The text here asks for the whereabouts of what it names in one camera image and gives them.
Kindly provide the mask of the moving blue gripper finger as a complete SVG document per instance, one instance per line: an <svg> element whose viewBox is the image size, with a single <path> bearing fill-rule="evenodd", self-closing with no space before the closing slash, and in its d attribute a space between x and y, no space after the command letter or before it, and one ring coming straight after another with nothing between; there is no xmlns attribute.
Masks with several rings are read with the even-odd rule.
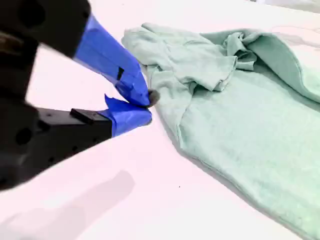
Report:
<svg viewBox="0 0 320 240"><path fill-rule="evenodd" d="M160 98L147 87L136 58L100 25L87 0L11 0L9 29L104 76L133 105L148 108Z"/></svg>

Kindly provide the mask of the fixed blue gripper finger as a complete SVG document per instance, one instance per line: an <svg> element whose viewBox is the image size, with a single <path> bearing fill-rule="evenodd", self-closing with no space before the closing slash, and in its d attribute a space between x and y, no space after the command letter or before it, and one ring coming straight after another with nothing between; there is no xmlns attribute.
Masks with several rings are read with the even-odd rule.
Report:
<svg viewBox="0 0 320 240"><path fill-rule="evenodd" d="M100 111L39 108L36 135L24 161L30 180L51 166L152 121L151 112L126 101L105 97Z"/></svg>

